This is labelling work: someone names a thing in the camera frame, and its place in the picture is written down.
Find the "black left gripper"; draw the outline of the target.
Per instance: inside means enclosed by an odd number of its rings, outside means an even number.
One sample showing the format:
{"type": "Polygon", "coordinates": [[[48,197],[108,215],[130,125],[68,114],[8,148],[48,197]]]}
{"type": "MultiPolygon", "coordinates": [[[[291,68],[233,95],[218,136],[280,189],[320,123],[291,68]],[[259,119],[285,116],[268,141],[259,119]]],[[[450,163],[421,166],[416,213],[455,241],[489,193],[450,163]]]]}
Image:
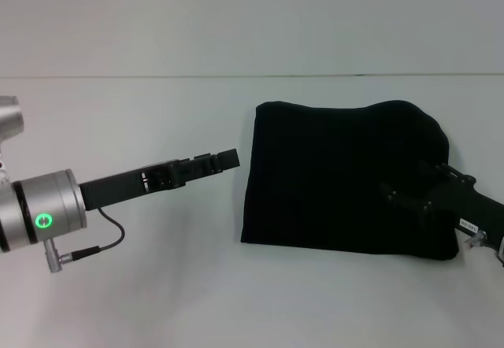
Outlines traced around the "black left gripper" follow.
{"type": "MultiPolygon", "coordinates": [[[[181,160],[138,168],[114,176],[80,184],[86,211],[125,202],[159,191],[182,187],[181,160]]],[[[200,179],[239,167],[236,149],[217,154],[201,154],[184,160],[184,179],[200,179]]]]}

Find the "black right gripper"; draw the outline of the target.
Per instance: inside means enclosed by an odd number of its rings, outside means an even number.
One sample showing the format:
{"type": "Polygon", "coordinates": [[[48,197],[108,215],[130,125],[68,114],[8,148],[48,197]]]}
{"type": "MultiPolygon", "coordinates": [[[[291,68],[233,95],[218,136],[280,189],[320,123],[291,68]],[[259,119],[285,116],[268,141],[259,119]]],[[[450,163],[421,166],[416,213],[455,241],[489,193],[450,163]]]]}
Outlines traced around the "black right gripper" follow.
{"type": "Polygon", "coordinates": [[[393,209],[403,208],[415,213],[422,223],[433,216],[433,208],[450,210],[459,218],[476,225],[487,234],[486,242],[503,239],[503,204],[476,191],[476,179],[462,174],[446,163],[432,165],[418,161],[422,176],[442,180],[426,194],[426,200],[397,192],[387,183],[380,183],[380,194],[393,209]]]}

